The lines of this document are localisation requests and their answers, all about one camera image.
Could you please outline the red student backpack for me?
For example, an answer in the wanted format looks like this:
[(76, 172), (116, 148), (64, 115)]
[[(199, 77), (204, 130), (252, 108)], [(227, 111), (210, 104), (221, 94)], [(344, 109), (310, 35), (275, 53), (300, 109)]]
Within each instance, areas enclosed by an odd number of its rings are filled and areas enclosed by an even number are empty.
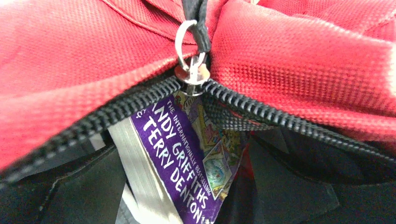
[(212, 121), (279, 126), (396, 168), (393, 0), (3, 0), (0, 186), (180, 88), (210, 48)]

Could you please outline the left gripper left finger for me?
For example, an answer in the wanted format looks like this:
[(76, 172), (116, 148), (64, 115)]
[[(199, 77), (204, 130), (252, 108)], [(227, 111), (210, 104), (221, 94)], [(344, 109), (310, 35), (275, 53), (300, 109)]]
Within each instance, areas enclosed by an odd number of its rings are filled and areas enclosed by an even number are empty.
[(113, 224), (126, 175), (115, 146), (0, 191), (3, 224)]

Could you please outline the purple Treehouse book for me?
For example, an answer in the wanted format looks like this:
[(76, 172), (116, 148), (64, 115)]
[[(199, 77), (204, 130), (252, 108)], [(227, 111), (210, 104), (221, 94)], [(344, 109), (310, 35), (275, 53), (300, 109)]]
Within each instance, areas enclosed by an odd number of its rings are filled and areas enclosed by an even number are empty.
[(140, 224), (213, 224), (248, 136), (217, 127), (202, 97), (176, 93), (108, 129)]

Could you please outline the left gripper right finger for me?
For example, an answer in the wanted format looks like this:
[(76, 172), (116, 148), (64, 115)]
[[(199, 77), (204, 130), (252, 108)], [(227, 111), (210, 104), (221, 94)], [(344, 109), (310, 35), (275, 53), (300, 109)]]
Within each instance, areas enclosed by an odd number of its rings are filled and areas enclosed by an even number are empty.
[(255, 132), (219, 224), (393, 224), (396, 168), (287, 130)]

